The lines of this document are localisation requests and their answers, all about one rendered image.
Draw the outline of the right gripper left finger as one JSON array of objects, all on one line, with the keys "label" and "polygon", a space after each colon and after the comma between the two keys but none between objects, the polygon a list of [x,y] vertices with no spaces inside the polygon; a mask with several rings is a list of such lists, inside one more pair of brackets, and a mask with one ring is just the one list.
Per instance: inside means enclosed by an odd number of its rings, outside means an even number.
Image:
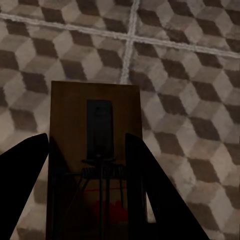
[{"label": "right gripper left finger", "polygon": [[0,155],[0,240],[10,240],[49,152],[43,133]]}]

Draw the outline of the mousetrap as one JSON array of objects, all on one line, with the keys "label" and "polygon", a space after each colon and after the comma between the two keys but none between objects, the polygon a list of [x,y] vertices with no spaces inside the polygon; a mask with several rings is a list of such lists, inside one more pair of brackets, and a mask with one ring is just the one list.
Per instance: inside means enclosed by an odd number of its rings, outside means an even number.
[{"label": "mousetrap", "polygon": [[129,240],[127,133],[143,139],[139,85],[51,82],[46,240]]}]

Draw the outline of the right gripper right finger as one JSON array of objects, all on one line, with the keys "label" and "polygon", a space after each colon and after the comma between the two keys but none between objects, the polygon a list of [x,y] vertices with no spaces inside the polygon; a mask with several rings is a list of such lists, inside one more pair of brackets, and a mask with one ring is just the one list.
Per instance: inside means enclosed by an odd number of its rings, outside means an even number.
[{"label": "right gripper right finger", "polygon": [[[145,142],[125,135],[129,240],[210,240]],[[139,168],[156,223],[145,220]]]}]

